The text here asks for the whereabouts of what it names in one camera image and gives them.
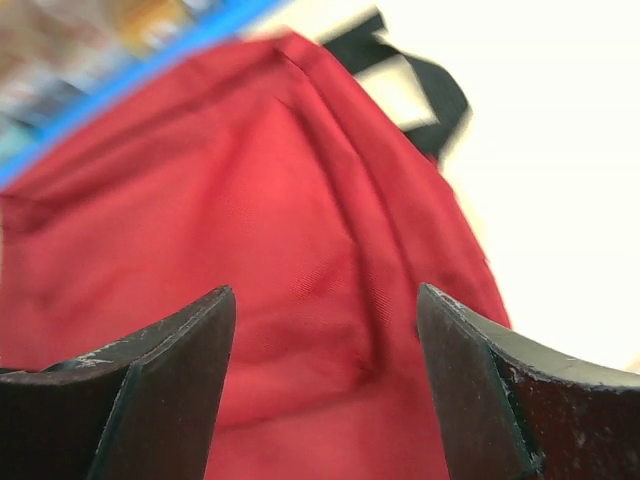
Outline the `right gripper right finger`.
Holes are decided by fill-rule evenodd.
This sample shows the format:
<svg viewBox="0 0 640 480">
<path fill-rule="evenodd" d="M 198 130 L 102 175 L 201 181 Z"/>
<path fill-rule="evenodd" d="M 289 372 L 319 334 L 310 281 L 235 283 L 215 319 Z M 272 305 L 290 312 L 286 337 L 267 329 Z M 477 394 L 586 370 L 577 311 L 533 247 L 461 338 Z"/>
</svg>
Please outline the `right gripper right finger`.
<svg viewBox="0 0 640 480">
<path fill-rule="evenodd" d="M 450 478 L 638 478 L 638 375 L 546 347 L 429 284 L 417 330 Z"/>
</svg>

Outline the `red backpack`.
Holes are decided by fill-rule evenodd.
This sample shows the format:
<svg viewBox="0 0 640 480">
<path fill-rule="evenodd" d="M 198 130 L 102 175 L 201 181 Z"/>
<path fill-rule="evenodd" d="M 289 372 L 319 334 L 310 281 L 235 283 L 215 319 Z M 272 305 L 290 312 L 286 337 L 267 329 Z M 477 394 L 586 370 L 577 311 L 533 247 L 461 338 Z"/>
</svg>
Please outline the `red backpack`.
<svg viewBox="0 0 640 480">
<path fill-rule="evenodd" d="M 201 479 L 445 479 L 416 326 L 430 283 L 508 321 L 438 157 L 468 110 L 402 130 L 356 81 L 379 15 L 199 53 L 1 195 L 1 358 L 42 370 L 229 287 L 236 320 Z"/>
</svg>

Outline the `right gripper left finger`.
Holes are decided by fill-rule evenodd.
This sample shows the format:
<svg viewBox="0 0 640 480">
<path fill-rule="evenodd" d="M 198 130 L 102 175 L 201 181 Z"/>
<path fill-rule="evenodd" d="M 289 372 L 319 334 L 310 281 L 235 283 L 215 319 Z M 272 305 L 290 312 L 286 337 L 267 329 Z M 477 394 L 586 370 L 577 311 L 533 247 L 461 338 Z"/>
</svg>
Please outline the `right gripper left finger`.
<svg viewBox="0 0 640 480">
<path fill-rule="evenodd" d="M 5 479 L 201 479 L 236 320 L 229 287 L 91 352 L 1 373 Z"/>
</svg>

